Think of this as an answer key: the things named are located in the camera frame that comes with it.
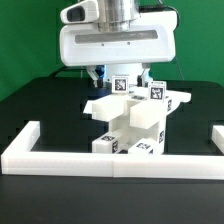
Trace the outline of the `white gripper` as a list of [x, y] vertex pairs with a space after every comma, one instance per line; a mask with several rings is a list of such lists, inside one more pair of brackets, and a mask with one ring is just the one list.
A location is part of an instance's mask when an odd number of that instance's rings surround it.
[[141, 13], [137, 0], [81, 0], [63, 9], [60, 18], [62, 62], [87, 66], [97, 88], [103, 87], [101, 65], [142, 63], [137, 86], [145, 87], [150, 63], [170, 61], [176, 54], [174, 11]]

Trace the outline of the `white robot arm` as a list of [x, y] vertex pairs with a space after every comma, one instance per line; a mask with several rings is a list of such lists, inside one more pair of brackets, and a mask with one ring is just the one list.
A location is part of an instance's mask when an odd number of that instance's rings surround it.
[[90, 77], [115, 84], [148, 82], [150, 65], [176, 55], [176, 10], [138, 0], [81, 0], [60, 13], [60, 56], [68, 67], [84, 66]]

